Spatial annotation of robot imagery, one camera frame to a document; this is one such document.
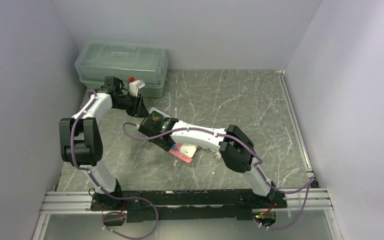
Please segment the pink triangular power strip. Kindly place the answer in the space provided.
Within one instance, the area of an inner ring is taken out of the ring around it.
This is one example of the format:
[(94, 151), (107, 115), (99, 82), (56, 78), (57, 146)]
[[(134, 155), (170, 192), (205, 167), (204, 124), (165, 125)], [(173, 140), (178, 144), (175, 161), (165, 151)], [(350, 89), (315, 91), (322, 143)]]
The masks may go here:
[(191, 163), (193, 161), (193, 158), (182, 153), (181, 148), (182, 148), (182, 144), (176, 143), (171, 147), (171, 149), (168, 152), (186, 163)]

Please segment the white multicolour power strip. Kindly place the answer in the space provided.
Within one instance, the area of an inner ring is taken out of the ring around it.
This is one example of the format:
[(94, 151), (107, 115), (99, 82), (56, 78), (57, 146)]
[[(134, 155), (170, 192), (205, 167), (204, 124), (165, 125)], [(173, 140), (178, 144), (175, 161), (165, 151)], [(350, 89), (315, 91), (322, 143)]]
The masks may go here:
[(163, 111), (161, 111), (155, 107), (151, 107), (148, 112), (149, 112), (151, 119), (155, 122), (164, 122), (166, 118), (171, 117), (168, 114), (164, 113)]

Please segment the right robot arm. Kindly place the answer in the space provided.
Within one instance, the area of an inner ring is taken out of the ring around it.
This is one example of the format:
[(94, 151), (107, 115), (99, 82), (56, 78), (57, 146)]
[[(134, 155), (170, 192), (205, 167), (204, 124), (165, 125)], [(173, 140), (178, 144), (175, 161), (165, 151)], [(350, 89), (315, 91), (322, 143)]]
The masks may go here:
[(244, 176), (260, 207), (267, 208), (275, 201), (273, 182), (262, 176), (262, 160), (257, 158), (254, 143), (238, 126), (209, 128), (177, 118), (155, 120), (149, 116), (139, 125), (138, 131), (167, 152), (175, 144), (189, 144), (219, 153), (228, 169)]

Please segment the white plug adapter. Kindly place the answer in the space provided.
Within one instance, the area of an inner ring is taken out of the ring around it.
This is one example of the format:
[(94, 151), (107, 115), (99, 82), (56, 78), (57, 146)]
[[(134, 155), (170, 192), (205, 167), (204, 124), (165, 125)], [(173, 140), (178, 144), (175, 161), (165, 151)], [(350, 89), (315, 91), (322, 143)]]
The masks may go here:
[(193, 158), (196, 151), (197, 147), (193, 144), (184, 143), (180, 148), (180, 152), (188, 158)]

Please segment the dark green cube socket adapter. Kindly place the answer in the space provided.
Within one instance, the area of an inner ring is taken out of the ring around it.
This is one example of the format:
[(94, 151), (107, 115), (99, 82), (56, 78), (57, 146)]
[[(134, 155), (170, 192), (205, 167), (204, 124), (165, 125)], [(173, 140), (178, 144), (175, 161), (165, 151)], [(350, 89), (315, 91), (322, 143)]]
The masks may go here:
[(165, 117), (163, 114), (161, 114), (160, 112), (157, 112), (156, 110), (154, 110), (151, 114), (150, 114), (150, 117), (151, 117), (151, 120), (156, 122), (156, 123), (159, 123), (159, 122), (163, 122)]

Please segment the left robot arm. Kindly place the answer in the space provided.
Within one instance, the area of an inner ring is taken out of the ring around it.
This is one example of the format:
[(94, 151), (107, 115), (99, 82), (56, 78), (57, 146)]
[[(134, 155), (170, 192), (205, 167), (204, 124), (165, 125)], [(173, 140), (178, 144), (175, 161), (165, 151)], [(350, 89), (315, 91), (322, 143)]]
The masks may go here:
[(149, 115), (139, 91), (145, 82), (130, 78), (127, 82), (107, 76), (100, 88), (89, 91), (89, 100), (72, 117), (59, 121), (60, 152), (64, 162), (88, 176), (94, 190), (104, 196), (104, 204), (111, 210), (124, 203), (121, 186), (102, 161), (104, 147), (99, 122), (111, 109), (125, 111), (129, 116), (145, 118)]

